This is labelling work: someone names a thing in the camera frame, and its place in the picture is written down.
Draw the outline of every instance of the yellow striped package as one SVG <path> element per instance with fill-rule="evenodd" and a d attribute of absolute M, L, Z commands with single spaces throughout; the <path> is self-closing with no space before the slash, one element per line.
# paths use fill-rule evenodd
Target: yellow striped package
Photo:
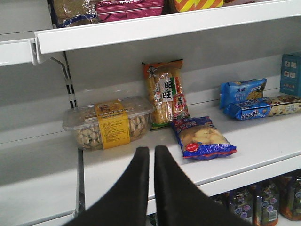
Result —
<path fill-rule="evenodd" d="M 223 5 L 223 0 L 171 0 L 171 8 L 176 12 L 187 12 Z"/>
<path fill-rule="evenodd" d="M 151 114 L 152 129 L 167 126 L 173 119 L 188 117 L 180 79 L 182 60 L 143 64 L 149 101 L 156 107 Z"/>

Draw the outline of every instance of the pink package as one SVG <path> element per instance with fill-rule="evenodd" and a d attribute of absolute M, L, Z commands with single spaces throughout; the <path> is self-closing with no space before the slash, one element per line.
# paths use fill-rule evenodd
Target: pink package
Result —
<path fill-rule="evenodd" d="M 101 22 L 110 22 L 160 15 L 163 0 L 100 1 L 96 4 Z"/>

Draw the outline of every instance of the blue box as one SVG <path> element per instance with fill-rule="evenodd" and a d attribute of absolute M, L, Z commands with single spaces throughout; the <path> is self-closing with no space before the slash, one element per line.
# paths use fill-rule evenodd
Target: blue box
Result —
<path fill-rule="evenodd" d="M 301 96 L 301 53 L 282 55 L 280 92 Z"/>

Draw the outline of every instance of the white shelf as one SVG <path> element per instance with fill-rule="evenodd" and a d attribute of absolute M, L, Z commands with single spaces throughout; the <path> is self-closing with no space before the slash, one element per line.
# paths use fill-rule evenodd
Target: white shelf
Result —
<path fill-rule="evenodd" d="M 276 224 L 277 226 L 300 226 L 301 221 L 291 221 L 283 216 L 279 215 L 278 216 L 278 223 Z"/>
<path fill-rule="evenodd" d="M 238 152 L 225 159 L 184 160 L 171 128 L 151 131 L 142 139 L 108 150 L 84 152 L 86 207 L 102 197 L 120 177 L 138 146 L 150 148 L 148 214 L 155 212 L 154 148 L 166 145 L 186 175 L 208 196 L 220 194 L 300 168 L 300 114 L 236 121 L 218 107 L 190 105 L 193 117 L 210 116 Z"/>
<path fill-rule="evenodd" d="M 286 218 L 284 218 L 282 215 L 278 215 L 278 223 L 277 226 L 300 226 L 300 221 L 291 221 Z M 146 219 L 145 226 L 152 226 L 149 219 Z"/>
<path fill-rule="evenodd" d="M 145 40 L 301 15 L 300 0 L 272 0 L 103 24 L 38 31 L 41 54 Z"/>
<path fill-rule="evenodd" d="M 77 161 L 68 132 L 1 144 L 0 225 L 70 220 L 77 208 Z"/>
<path fill-rule="evenodd" d="M 2 0 L 0 21 L 0 66 L 36 65 L 34 31 L 52 29 L 47 0 Z"/>
<path fill-rule="evenodd" d="M 34 39 L 23 39 L 0 42 L 0 66 L 23 63 L 37 64 L 34 55 Z"/>

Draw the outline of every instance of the red logo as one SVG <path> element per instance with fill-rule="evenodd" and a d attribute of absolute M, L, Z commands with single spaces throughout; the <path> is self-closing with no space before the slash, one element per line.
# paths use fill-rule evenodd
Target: red logo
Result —
<path fill-rule="evenodd" d="M 188 151 L 188 152 L 195 152 L 195 151 L 197 151 L 197 149 L 198 149 L 198 144 L 196 144 L 196 143 L 188 144 L 186 146 L 186 151 Z"/>

